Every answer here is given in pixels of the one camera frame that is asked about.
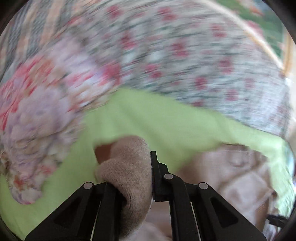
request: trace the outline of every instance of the beige garment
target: beige garment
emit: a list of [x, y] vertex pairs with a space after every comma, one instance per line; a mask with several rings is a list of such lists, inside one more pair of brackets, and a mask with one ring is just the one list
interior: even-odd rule
[[119, 139], [111, 146], [110, 159], [95, 172], [97, 179], [113, 184], [126, 198], [120, 236], [133, 240], [145, 220], [152, 200], [152, 171], [147, 143], [136, 136]]
[[[221, 145], [215, 151], [198, 153], [176, 173], [185, 182], [208, 183], [264, 235], [272, 237], [277, 228], [266, 223], [268, 213], [277, 214], [276, 193], [271, 188], [267, 158], [241, 145]], [[147, 221], [171, 236], [168, 203], [153, 203]]]

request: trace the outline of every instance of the bed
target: bed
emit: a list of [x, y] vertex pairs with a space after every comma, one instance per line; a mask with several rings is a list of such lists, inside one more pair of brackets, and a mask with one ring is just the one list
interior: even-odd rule
[[[29, 1], [0, 37], [2, 83], [10, 78], [19, 63], [38, 52], [73, 16], [99, 9], [100, 4], [96, 1]], [[206, 75], [210, 84], [205, 85], [199, 79], [194, 91], [182, 84], [173, 88], [166, 84], [154, 86], [126, 81], [106, 105], [87, 112], [86, 128], [61, 167], [46, 181], [43, 197], [35, 204], [17, 203], [1, 175], [0, 214], [20, 239], [84, 182], [96, 182], [95, 145], [125, 135], [144, 138], [170, 172], [176, 172], [194, 153], [215, 149], [222, 143], [249, 146], [268, 157], [272, 187], [279, 197], [276, 207], [280, 214], [290, 215], [295, 195], [284, 139], [289, 122], [289, 89], [281, 69], [232, 19], [217, 13], [206, 1], [199, 4], [206, 9], [207, 18], [224, 19], [223, 27], [229, 33], [225, 44], [218, 48], [220, 52], [216, 53], [215, 61], [221, 62], [220, 58], [230, 46], [239, 46], [233, 53], [232, 64], [224, 62], [222, 66], [226, 71], [234, 69], [233, 74]], [[205, 39], [202, 47], [208, 49], [208, 42]], [[215, 62], [207, 61], [201, 70], [211, 65]]]

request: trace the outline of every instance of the gray stripe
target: gray stripe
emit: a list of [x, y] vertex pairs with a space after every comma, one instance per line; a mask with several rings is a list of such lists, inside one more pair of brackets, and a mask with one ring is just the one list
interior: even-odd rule
[[26, 58], [31, 57], [39, 51], [40, 38], [52, 3], [53, 0], [42, 0], [40, 3], [37, 16], [33, 22]]
[[59, 13], [59, 20], [55, 31], [58, 32], [72, 17], [72, 7], [77, 0], [66, 0], [64, 6]]
[[28, 10], [32, 4], [29, 1], [15, 16], [12, 27], [9, 30], [8, 46], [7, 46], [7, 59], [5, 63], [5, 69], [9, 68], [15, 58], [15, 52], [17, 48], [18, 41], [20, 39], [20, 34], [22, 30], [22, 24], [28, 13]]

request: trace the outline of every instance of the metal rivet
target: metal rivet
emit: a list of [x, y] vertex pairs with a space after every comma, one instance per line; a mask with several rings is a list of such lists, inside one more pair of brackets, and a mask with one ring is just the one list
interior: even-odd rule
[[171, 179], [173, 179], [173, 175], [170, 174], [170, 173], [165, 174], [164, 177], [165, 177], [165, 179], [167, 179], [167, 180], [171, 180]]
[[84, 189], [91, 189], [92, 186], [93, 186], [92, 183], [85, 183], [85, 184], [83, 185]]
[[209, 187], [209, 185], [206, 183], [200, 183], [198, 186], [200, 187], [200, 189], [203, 189], [203, 190], [206, 190]]

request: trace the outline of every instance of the green fabric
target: green fabric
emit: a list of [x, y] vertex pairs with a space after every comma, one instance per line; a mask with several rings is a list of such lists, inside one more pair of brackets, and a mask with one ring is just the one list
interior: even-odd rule
[[158, 160], [175, 172], [196, 152], [212, 150], [222, 143], [242, 144], [269, 158], [273, 188], [280, 213], [288, 215], [294, 201], [292, 179], [285, 160], [285, 141], [252, 129], [222, 114], [186, 106], [167, 97], [120, 89], [108, 104], [88, 112], [86, 128], [61, 167], [44, 185], [44, 196], [32, 205], [11, 197], [5, 177], [0, 180], [0, 212], [16, 235], [24, 239], [47, 215], [84, 182], [95, 182], [93, 148], [125, 135], [144, 138]]

